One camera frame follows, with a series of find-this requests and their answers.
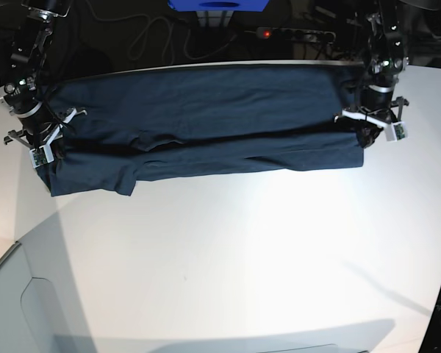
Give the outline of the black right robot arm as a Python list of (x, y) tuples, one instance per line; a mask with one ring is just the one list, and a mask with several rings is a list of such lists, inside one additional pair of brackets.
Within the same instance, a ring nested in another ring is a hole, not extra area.
[(22, 129), (11, 130), (4, 144), (13, 141), (29, 150), (34, 168), (54, 162), (56, 140), (62, 129), (71, 129), (71, 120), (86, 110), (72, 107), (56, 113), (41, 87), (41, 72), (51, 43), (53, 23), (64, 18), (71, 1), (22, 1), (27, 8), (26, 20), (12, 42), (10, 69), (0, 74), (0, 102), (21, 123)]

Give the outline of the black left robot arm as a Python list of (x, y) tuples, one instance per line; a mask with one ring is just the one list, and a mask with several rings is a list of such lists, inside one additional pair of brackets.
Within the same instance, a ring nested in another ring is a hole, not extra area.
[(353, 100), (334, 121), (351, 125), (359, 145), (366, 149), (381, 134), (388, 142), (408, 137), (402, 115), (409, 101), (394, 96), (407, 58), (395, 1), (366, 1), (357, 15), (364, 38), (360, 54), (365, 70), (358, 79), (342, 84)]

